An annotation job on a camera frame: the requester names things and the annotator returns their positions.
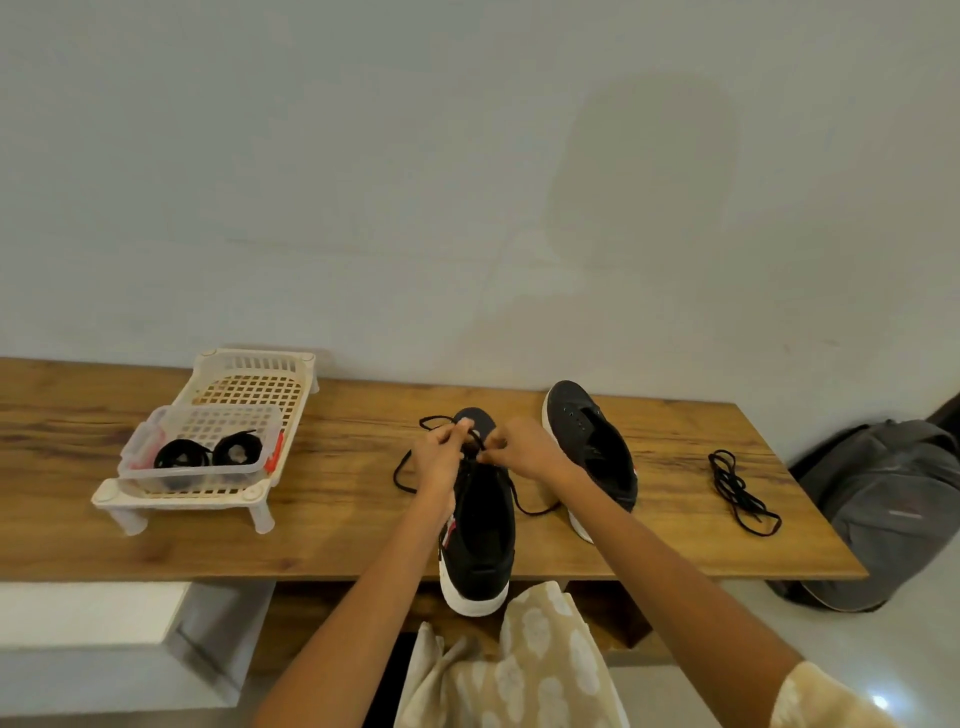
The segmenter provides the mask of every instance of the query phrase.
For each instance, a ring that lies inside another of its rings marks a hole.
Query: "tiled floor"
[[[763,584],[728,582],[727,590],[804,655],[855,690],[872,696],[910,728],[951,724],[960,715],[960,539],[880,611],[837,615],[787,604]],[[634,726],[716,728],[677,667],[618,667]],[[3,728],[234,728],[249,724],[270,681],[252,680],[234,710],[176,714],[37,717],[0,720]]]

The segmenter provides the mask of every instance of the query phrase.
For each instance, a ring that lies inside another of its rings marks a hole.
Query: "plastic container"
[[[283,413],[275,404],[173,404],[155,409],[120,451],[117,473],[150,492],[246,488],[268,476]],[[172,440],[193,440],[213,450],[223,438],[252,430],[263,449],[249,465],[154,468],[156,454]]]
[[[204,481],[184,489],[171,490],[162,485],[157,488],[151,484],[150,477],[130,477],[135,471],[149,470],[152,457],[156,457],[156,451],[162,447],[160,436],[156,435],[154,428],[145,430],[142,441],[137,438],[136,432],[133,434],[128,447],[132,448],[130,453],[139,454],[126,457],[126,464],[122,459],[124,477],[104,480],[90,499],[91,502],[107,511],[128,536],[140,533],[147,527],[151,511],[215,511],[225,508],[246,508],[250,511],[256,532],[270,532],[275,522],[267,505],[267,496],[283,473],[306,398],[320,389],[314,373],[315,363],[316,356],[311,352],[247,349],[204,352],[197,357],[193,375],[170,405],[171,409],[211,404],[277,407],[280,412],[280,433],[274,450],[278,452],[273,452],[274,460],[268,461],[266,470],[260,471],[258,478],[251,476],[255,482],[249,483],[245,477],[242,483]],[[167,471],[166,475],[169,476],[172,470]]]

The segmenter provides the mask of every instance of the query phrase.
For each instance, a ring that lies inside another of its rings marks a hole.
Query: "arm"
[[[803,657],[570,462],[534,420],[499,427],[482,459],[547,485],[592,537],[725,728],[767,728]]]
[[[254,726],[359,726],[373,700],[423,568],[453,512],[453,481],[470,420],[414,445],[419,490],[383,550],[280,676]]]

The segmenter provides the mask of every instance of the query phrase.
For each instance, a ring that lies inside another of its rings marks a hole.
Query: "beige patterned clothing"
[[[426,622],[407,668],[396,728],[627,728],[610,672],[570,595],[550,581],[507,605],[500,659],[444,641]],[[873,704],[810,663],[784,681],[771,728],[892,728]]]

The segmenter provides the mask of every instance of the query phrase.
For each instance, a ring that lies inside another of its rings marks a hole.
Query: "wood grain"
[[[116,475],[136,425],[173,400],[189,372],[0,359],[0,579],[158,580],[228,576],[350,580],[410,502],[391,471],[417,419],[480,406],[498,421],[539,416],[543,392],[327,379],[307,402],[283,479],[276,528],[245,510],[156,513],[139,536],[89,502]],[[598,397],[634,455],[636,517],[711,576],[855,578],[865,571],[733,404]],[[783,516],[770,539],[737,526],[713,491],[707,455],[736,453],[751,492]],[[546,499],[518,479],[528,509]],[[436,564],[427,569],[436,576]],[[563,510],[516,514],[514,579],[611,579]]]

